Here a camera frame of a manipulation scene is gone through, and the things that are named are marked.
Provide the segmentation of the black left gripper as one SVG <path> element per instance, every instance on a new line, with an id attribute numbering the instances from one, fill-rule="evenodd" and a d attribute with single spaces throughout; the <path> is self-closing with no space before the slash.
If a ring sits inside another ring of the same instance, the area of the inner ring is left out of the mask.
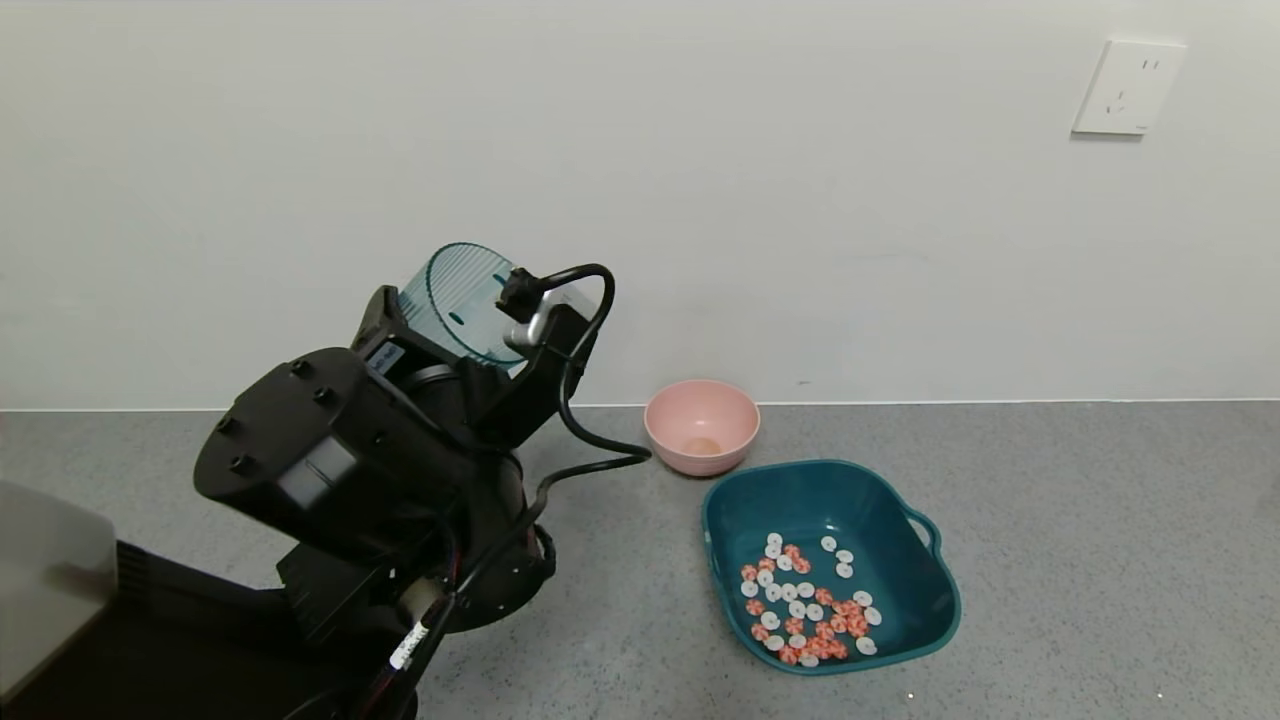
<path id="1" fill-rule="evenodd" d="M 351 348 L 435 423 L 447 429 L 474 427 L 465 373 L 477 364 L 413 329 L 394 286 L 372 292 Z"/>

